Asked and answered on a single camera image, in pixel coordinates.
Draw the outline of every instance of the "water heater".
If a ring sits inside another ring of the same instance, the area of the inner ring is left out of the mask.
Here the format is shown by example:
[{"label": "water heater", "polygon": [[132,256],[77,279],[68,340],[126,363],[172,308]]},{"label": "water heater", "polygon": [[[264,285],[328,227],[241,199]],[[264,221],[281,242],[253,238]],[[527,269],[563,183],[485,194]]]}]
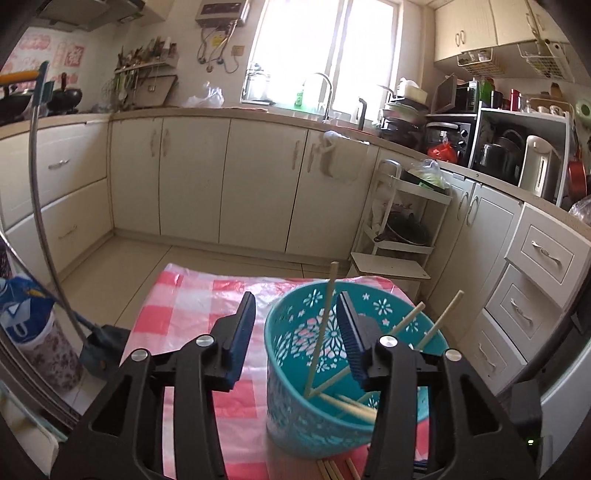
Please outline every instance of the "water heater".
[{"label": "water heater", "polygon": [[246,23],[250,7],[250,0],[234,2],[203,0],[195,21],[201,28],[223,28],[233,21],[238,21],[236,26],[241,27]]}]

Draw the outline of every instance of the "plastic bag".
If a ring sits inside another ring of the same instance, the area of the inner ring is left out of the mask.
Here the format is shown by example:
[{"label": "plastic bag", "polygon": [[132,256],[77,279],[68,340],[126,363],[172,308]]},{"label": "plastic bag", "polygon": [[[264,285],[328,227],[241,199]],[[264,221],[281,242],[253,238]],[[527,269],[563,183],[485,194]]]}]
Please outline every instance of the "plastic bag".
[{"label": "plastic bag", "polygon": [[211,87],[205,82],[197,95],[187,98],[181,106],[184,108],[221,108],[223,94],[220,87]]},{"label": "plastic bag", "polygon": [[408,172],[415,177],[424,180],[431,185],[435,185],[443,190],[447,190],[450,185],[443,177],[439,164],[432,158],[426,158],[421,161],[414,161],[413,166],[408,169]]},{"label": "plastic bag", "polygon": [[457,164],[457,153],[453,149],[452,144],[449,143],[447,137],[443,137],[443,143],[440,143],[436,147],[429,148],[429,150],[427,150],[427,155],[436,158],[437,160]]},{"label": "plastic bag", "polygon": [[574,217],[591,226],[591,195],[579,200],[569,210]]}]

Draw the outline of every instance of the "utensil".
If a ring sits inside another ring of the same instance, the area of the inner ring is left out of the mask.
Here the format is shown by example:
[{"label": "utensil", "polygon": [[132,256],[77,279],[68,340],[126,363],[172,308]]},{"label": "utensil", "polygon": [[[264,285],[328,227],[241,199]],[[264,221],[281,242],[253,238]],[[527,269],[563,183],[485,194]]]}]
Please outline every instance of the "utensil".
[{"label": "utensil", "polygon": [[12,93],[8,86],[4,87],[4,97],[0,100],[0,122],[6,123],[13,121],[22,114],[31,100],[30,92],[15,92],[15,85],[12,85]]},{"label": "utensil", "polygon": [[61,74],[61,87],[53,91],[51,100],[47,102],[47,108],[54,113],[72,113],[74,108],[82,100],[82,90],[79,88],[66,88],[66,72]]}]

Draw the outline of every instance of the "range hood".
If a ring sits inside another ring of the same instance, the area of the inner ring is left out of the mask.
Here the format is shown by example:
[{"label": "range hood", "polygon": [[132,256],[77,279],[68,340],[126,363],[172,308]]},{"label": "range hood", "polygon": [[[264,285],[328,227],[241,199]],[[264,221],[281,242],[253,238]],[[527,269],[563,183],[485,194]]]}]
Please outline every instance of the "range hood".
[{"label": "range hood", "polygon": [[132,20],[144,5],[142,0],[50,0],[40,8],[31,25],[92,31],[109,23]]}]

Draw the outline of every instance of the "floor tile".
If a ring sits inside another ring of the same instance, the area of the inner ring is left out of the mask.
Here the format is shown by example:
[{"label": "floor tile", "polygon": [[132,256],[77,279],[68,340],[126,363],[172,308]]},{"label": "floor tile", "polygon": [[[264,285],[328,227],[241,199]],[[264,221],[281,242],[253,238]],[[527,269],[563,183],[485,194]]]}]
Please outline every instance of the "floor tile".
[{"label": "floor tile", "polygon": [[72,308],[93,323],[114,325],[168,249],[112,238],[64,280]]},{"label": "floor tile", "polygon": [[72,407],[78,413],[84,414],[105,384],[106,382],[104,380],[93,377],[85,371],[84,376],[82,377],[82,382],[80,383],[80,391],[78,392]]}]

